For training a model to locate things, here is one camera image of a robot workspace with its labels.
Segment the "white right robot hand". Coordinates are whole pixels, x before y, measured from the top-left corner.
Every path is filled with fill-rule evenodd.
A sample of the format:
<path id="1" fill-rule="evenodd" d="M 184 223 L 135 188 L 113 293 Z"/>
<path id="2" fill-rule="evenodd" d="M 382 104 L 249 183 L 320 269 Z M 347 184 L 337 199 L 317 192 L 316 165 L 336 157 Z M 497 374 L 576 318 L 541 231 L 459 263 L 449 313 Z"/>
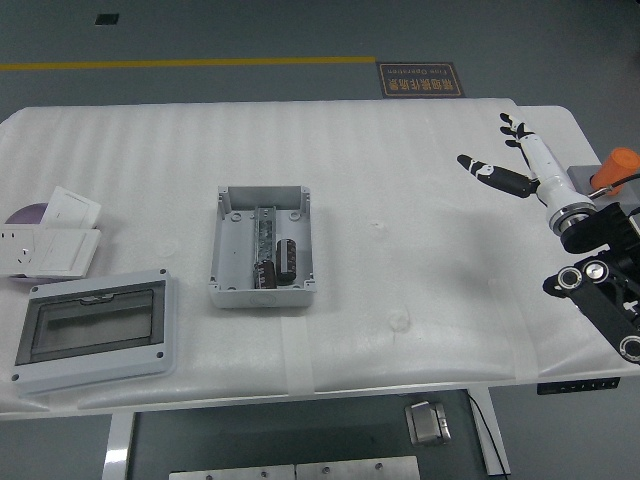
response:
<path id="1" fill-rule="evenodd" d="M 542 138 L 527 123 L 507 113 L 500 115 L 505 144 L 518 149 L 530 176 L 490 165 L 460 154 L 457 162 L 481 183 L 504 193 L 527 198 L 534 195 L 546 207 L 549 228 L 560 234 L 563 222 L 580 221 L 596 212 L 594 202 L 578 192 Z"/>

